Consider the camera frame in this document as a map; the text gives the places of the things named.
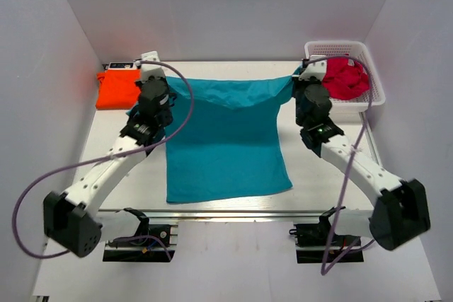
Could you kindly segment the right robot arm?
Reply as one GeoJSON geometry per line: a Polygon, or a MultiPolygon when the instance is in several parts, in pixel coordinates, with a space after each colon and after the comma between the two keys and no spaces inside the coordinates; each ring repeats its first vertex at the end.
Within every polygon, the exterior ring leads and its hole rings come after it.
{"type": "Polygon", "coordinates": [[[305,147],[330,163],[368,198],[373,209],[350,210],[342,204],[320,215],[314,237],[334,245],[344,236],[366,237],[385,250],[399,246],[431,228],[425,187],[404,180],[359,151],[329,117],[326,88],[315,77],[292,79],[296,123],[305,147]]]}

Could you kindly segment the white plastic basket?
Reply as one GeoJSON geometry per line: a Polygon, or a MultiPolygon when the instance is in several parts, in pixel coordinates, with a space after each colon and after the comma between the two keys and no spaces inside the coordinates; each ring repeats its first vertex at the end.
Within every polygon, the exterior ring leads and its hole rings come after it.
{"type": "Polygon", "coordinates": [[[338,100],[332,98],[335,112],[364,112],[368,105],[379,106],[384,104],[384,90],[367,47],[364,43],[354,40],[314,40],[304,46],[305,56],[313,59],[314,56],[344,55],[348,59],[361,64],[369,77],[369,90],[360,97],[352,100],[338,100]]]}

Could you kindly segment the teal t-shirt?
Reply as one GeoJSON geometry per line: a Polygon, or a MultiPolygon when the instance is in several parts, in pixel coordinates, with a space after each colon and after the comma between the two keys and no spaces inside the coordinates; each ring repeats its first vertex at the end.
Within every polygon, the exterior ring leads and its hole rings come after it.
{"type": "Polygon", "coordinates": [[[292,97],[292,78],[167,79],[177,95],[167,141],[166,201],[206,202],[277,194],[292,188],[277,116],[292,97]]]}

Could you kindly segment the blue label sticker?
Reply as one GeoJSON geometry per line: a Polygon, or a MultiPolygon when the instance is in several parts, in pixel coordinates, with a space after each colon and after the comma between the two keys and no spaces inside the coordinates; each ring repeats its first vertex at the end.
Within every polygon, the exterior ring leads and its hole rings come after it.
{"type": "Polygon", "coordinates": [[[108,69],[136,69],[134,62],[111,62],[108,69]]]}

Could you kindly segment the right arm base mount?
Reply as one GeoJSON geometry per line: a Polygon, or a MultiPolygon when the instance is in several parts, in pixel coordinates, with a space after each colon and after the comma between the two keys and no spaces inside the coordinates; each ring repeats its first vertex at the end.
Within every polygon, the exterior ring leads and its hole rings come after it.
{"type": "MultiPolygon", "coordinates": [[[[296,245],[296,259],[298,264],[321,264],[323,252],[326,248],[328,233],[331,223],[328,218],[336,212],[333,207],[320,215],[316,223],[296,223],[290,230],[289,235],[293,237],[296,245]]],[[[352,250],[340,259],[340,262],[364,262],[361,248],[361,240],[354,241],[357,236],[333,235],[331,247],[328,251],[327,263],[331,263],[348,246],[354,244],[352,250]]]]}

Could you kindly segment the orange folded t-shirt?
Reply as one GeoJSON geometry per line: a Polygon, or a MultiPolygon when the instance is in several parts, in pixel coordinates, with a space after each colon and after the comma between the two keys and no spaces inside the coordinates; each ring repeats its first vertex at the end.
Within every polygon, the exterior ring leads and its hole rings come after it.
{"type": "Polygon", "coordinates": [[[138,98],[140,89],[136,85],[140,73],[138,69],[109,69],[97,73],[98,99],[97,110],[130,109],[138,98]]]}

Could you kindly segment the pink crumpled t-shirt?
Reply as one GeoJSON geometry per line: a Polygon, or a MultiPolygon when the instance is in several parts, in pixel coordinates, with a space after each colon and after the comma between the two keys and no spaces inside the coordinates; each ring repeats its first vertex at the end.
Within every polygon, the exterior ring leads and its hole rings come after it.
{"type": "Polygon", "coordinates": [[[369,77],[363,66],[351,59],[329,59],[322,84],[330,97],[352,100],[369,90],[369,77]]]}

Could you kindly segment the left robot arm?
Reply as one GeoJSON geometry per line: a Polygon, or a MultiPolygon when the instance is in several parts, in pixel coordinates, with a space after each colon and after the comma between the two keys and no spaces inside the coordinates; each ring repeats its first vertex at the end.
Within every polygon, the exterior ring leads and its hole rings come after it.
{"type": "Polygon", "coordinates": [[[136,165],[146,159],[165,136],[175,94],[165,77],[138,81],[138,102],[127,124],[108,152],[76,184],[60,194],[49,193],[43,201],[45,235],[78,257],[90,254],[97,244],[129,239],[135,245],[149,238],[149,218],[141,211],[124,208],[101,216],[102,203],[136,165]]]}

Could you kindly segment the aluminium front rail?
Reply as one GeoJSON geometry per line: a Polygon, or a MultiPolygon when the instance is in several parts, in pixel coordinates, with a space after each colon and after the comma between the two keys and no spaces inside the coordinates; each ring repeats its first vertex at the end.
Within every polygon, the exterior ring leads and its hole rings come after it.
{"type": "Polygon", "coordinates": [[[308,220],[309,223],[318,221],[324,210],[168,210],[168,209],[142,209],[154,223],[162,220],[162,223],[172,221],[199,221],[199,222],[272,222],[272,221],[292,221],[296,223],[308,220]]]}

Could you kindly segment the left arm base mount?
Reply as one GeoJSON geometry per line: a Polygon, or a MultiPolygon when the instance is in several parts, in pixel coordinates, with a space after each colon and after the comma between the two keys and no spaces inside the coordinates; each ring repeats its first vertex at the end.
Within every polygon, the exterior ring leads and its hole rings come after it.
{"type": "Polygon", "coordinates": [[[176,252],[178,223],[132,208],[102,211],[104,262],[169,263],[176,252]]]}

